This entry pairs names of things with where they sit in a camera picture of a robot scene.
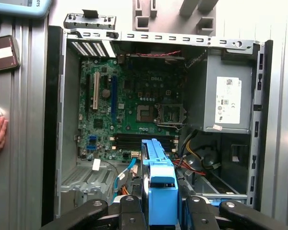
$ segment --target green motherboard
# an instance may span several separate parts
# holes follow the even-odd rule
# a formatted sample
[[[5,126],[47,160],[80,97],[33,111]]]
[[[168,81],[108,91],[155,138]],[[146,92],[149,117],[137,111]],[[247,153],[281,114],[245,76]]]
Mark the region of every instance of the green motherboard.
[[[184,69],[161,58],[81,62],[78,156],[129,161],[141,140],[174,155],[183,126]]]

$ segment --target metal bracket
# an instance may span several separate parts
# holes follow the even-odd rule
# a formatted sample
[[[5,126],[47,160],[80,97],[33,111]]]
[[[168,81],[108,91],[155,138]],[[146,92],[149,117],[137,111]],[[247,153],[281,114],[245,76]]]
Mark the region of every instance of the metal bracket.
[[[81,13],[69,13],[64,21],[67,29],[103,29],[115,30],[116,16],[98,15],[98,18],[86,18]]]

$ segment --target white label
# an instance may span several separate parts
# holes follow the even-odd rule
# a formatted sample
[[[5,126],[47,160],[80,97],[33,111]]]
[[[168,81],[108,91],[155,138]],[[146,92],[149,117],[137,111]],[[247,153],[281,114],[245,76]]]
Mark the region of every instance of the white label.
[[[138,173],[138,165],[135,164],[135,165],[131,168],[131,171],[133,171],[134,174],[137,174],[137,173]]]
[[[125,177],[125,174],[123,174],[123,173],[120,173],[119,175],[118,175],[118,177],[119,177],[119,179],[120,179],[120,181]]]
[[[216,124],[214,124],[214,125],[212,126],[212,128],[213,128],[213,129],[216,129],[216,130],[219,130],[219,131],[222,130],[222,126],[218,126],[218,125],[216,125]]]
[[[94,159],[92,170],[99,171],[100,162],[101,162],[100,159]]]
[[[215,123],[240,123],[241,86],[239,78],[217,77]]]
[[[13,52],[10,46],[0,49],[0,58],[7,58],[11,56],[13,56]]]

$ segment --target blue pcie slot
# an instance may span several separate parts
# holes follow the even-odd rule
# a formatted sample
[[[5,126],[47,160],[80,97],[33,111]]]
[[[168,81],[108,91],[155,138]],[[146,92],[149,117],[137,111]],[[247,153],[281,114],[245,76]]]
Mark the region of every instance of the blue pcie slot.
[[[117,77],[112,77],[112,92],[111,92],[111,117],[112,123],[116,120],[116,103],[117,103]]]

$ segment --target pci slot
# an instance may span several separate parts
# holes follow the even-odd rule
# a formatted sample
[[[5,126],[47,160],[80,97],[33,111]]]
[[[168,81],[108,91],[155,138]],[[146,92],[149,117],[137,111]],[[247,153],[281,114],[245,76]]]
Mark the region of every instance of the pci slot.
[[[112,123],[116,120],[116,104],[117,104],[117,77],[112,77],[112,92],[111,92],[111,117]]]
[[[157,139],[165,152],[171,152],[175,148],[174,137],[165,135],[145,135],[145,134],[123,134],[117,133],[115,136],[116,147],[122,150],[141,150],[142,139]]]
[[[99,84],[100,84],[100,73],[94,73],[94,96],[93,96],[93,109],[98,109],[99,100]]]

